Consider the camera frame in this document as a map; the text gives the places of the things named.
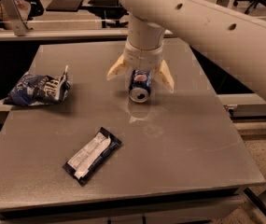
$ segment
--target snack bar wrapper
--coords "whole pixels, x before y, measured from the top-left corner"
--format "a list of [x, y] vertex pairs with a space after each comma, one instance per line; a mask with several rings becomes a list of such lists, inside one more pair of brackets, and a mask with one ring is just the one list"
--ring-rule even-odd
[[96, 136], [77, 152], [64, 166], [64, 170], [85, 185], [102, 163], [121, 146], [121, 141], [101, 127]]
[[4, 105], [53, 105], [62, 102], [70, 90], [68, 65], [61, 77], [25, 73], [4, 100]]

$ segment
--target gray table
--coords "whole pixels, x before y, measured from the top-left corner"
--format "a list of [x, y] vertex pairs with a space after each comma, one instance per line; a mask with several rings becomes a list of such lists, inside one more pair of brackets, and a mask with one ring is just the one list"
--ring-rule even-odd
[[[0, 134], [0, 217], [44, 210], [68, 218], [150, 217], [181, 209], [200, 220], [227, 215], [240, 204], [236, 194], [264, 182], [187, 44], [165, 40], [175, 92], [153, 81], [142, 105], [128, 98], [129, 75], [105, 80], [123, 49], [124, 41], [40, 47], [30, 72], [55, 77], [68, 64], [72, 90], [60, 105], [10, 111]], [[101, 126], [123, 147], [82, 187], [62, 166]]]

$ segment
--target soda can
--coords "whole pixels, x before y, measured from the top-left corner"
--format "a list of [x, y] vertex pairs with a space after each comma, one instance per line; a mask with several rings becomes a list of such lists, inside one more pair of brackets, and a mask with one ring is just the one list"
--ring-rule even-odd
[[145, 102], [151, 93], [151, 72], [133, 70], [129, 88], [130, 98], [137, 103]]

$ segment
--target chip bag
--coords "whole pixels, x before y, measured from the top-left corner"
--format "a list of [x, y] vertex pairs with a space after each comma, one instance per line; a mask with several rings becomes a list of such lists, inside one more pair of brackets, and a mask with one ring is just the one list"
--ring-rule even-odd
[[4, 100], [4, 105], [53, 105], [62, 102], [70, 90], [68, 65], [61, 77], [26, 72]]

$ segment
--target speckled floor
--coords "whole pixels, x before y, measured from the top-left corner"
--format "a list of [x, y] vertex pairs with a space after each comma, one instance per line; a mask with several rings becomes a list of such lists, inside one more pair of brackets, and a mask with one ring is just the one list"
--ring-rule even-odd
[[[41, 0], [46, 7], [51, 0]], [[244, 12], [248, 3], [240, 3], [238, 7], [234, 7], [233, 0], [230, 0], [228, 7], [233, 10]], [[266, 8], [257, 7], [252, 9], [250, 16], [260, 17], [266, 20]], [[78, 13], [62, 13], [62, 12], [45, 12], [41, 17], [36, 17], [28, 22], [28, 26], [33, 29], [71, 29], [71, 28], [100, 28], [101, 22], [98, 17], [90, 14], [86, 10], [80, 10]], [[245, 145], [256, 161], [257, 166], [266, 179], [266, 119], [262, 120], [235, 120], [235, 127], [239, 134], [243, 137]], [[266, 203], [266, 184], [252, 187], [255, 194], [260, 195]], [[258, 208], [243, 194], [244, 204], [232, 212], [228, 217], [213, 220], [214, 224], [264, 224], [266, 216], [264, 216]]]

